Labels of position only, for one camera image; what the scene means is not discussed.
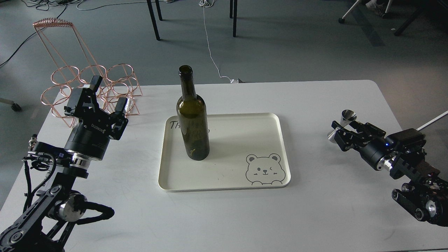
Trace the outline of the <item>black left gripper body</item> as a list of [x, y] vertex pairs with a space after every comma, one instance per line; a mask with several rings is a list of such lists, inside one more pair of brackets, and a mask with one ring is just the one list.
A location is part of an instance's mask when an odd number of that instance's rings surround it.
[[64, 149], [101, 161], [111, 139], [119, 140], [128, 124], [123, 112], [86, 110], [72, 129]]

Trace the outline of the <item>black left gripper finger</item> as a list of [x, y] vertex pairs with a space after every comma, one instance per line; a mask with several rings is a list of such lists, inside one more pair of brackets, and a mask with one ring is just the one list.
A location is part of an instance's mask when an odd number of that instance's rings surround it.
[[118, 99], [114, 113], [110, 114], [111, 123], [128, 123], [128, 119], [125, 117], [127, 102], [128, 99], [126, 97], [120, 97]]
[[91, 120], [99, 118], [103, 114], [97, 102], [96, 92], [98, 91], [103, 77], [93, 76], [90, 83], [81, 88], [74, 88], [71, 91], [69, 101], [64, 106], [65, 116], [78, 118], [82, 120]]

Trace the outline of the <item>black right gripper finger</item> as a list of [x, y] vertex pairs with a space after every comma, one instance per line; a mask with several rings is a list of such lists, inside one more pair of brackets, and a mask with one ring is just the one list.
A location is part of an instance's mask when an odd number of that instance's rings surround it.
[[335, 130], [334, 140], [343, 152], [366, 146], [363, 134], [349, 131], [336, 121], [332, 122], [331, 127]]
[[381, 128], [376, 127], [371, 123], [361, 123], [358, 121], [353, 121], [349, 123], [355, 131], [350, 131], [350, 140], [373, 140], [373, 139], [384, 139], [386, 134]]

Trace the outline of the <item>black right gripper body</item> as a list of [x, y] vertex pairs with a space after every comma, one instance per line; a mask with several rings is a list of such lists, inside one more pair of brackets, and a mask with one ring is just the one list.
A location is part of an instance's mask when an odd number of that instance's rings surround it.
[[390, 170], [397, 156], [397, 152], [391, 150], [391, 145], [384, 136], [352, 137], [352, 144], [353, 149], [376, 171]]

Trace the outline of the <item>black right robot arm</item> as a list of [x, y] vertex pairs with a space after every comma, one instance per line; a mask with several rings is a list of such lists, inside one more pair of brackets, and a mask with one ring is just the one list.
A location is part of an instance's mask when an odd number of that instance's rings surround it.
[[410, 179], [392, 191], [392, 199], [403, 209], [418, 221], [447, 226], [447, 181], [425, 161], [424, 134], [410, 128], [386, 136], [375, 125], [357, 121], [349, 123], [352, 131], [336, 121], [331, 126], [343, 152], [356, 150], [374, 170], [387, 170], [393, 179]]

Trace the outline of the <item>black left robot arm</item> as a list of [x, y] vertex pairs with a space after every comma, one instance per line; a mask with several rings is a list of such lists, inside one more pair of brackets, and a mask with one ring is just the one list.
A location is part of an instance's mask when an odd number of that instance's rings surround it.
[[88, 202], [72, 189], [77, 177], [88, 177], [90, 162], [101, 161], [110, 140], [119, 140], [128, 124], [127, 98], [120, 97], [112, 113], [99, 107], [96, 92], [102, 79], [93, 76], [89, 84], [71, 91], [64, 113], [79, 122], [65, 147], [38, 142], [36, 135], [30, 139], [23, 158], [26, 201], [21, 217], [1, 233], [2, 252], [62, 252], [75, 225], [114, 215], [111, 207]]

